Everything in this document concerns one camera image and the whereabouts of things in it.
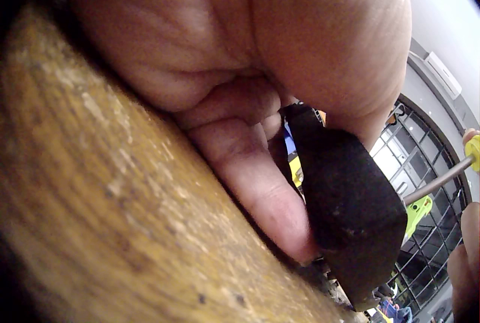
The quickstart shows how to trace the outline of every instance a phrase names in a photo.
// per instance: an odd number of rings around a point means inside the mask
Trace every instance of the yellow wood surface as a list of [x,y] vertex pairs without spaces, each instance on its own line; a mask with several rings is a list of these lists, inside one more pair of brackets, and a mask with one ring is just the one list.
[[1,63],[1,234],[49,322],[365,321],[279,262],[175,124],[86,57],[30,3]]

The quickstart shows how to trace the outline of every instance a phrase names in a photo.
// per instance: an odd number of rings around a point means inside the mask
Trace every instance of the metal grid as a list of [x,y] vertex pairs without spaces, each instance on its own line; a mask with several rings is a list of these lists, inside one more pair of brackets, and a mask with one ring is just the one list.
[[[412,190],[417,189],[454,166],[449,150],[413,109],[397,101],[389,122],[372,156],[389,151],[395,158],[398,168],[389,177],[394,187],[402,176]],[[430,196],[433,208],[402,247],[388,282],[390,286],[396,282],[401,290],[394,302],[410,306],[414,317],[448,281],[447,258],[462,241],[460,216],[467,197],[461,179],[453,179]]]

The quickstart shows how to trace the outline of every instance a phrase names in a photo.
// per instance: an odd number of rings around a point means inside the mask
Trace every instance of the yellow object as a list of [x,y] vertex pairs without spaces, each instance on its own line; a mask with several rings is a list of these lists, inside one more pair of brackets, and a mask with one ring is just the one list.
[[292,171],[292,181],[295,183],[295,187],[299,187],[302,185],[303,181],[303,172],[302,166],[300,165],[300,158],[297,156],[293,158],[290,162],[290,170]]
[[465,156],[473,155],[475,162],[471,165],[475,172],[480,170],[480,135],[473,136],[465,145]]
[[402,246],[410,239],[412,234],[417,229],[417,224],[423,217],[426,217],[427,214],[432,210],[433,202],[429,196],[420,198],[418,201],[413,202],[406,208],[406,215],[408,217],[405,237],[403,239]]

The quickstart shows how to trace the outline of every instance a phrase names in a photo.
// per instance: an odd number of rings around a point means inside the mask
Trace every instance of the palm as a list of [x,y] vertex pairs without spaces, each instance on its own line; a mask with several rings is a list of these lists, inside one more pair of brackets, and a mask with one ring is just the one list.
[[278,110],[291,93],[372,145],[403,78],[408,1],[70,1],[110,64],[173,112],[267,235],[312,258],[303,202],[268,149]]

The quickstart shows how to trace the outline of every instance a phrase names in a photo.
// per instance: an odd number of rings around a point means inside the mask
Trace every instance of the finger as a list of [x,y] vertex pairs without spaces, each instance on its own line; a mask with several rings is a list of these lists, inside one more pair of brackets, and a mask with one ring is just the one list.
[[257,46],[291,94],[369,149],[405,78],[409,1],[253,0]]
[[175,119],[183,129],[234,117],[253,126],[278,112],[280,100],[266,78],[236,78],[215,87],[195,107],[175,114]]
[[454,312],[464,311],[470,299],[476,295],[477,285],[468,268],[467,250],[464,245],[458,246],[449,256],[447,272],[453,288],[451,303]]
[[277,112],[267,118],[265,118],[262,122],[262,127],[265,132],[265,137],[267,141],[270,141],[276,134],[280,131],[282,125],[282,118],[280,114]]
[[466,143],[476,135],[480,135],[480,131],[477,131],[474,128],[469,128],[466,130],[465,134],[463,135],[463,145],[466,145]]
[[218,177],[231,189],[259,227],[297,262],[317,255],[301,198],[252,127],[239,119],[189,131]]
[[465,246],[468,266],[475,280],[479,284],[479,253],[480,253],[480,208],[477,202],[470,203],[462,213],[462,237]]

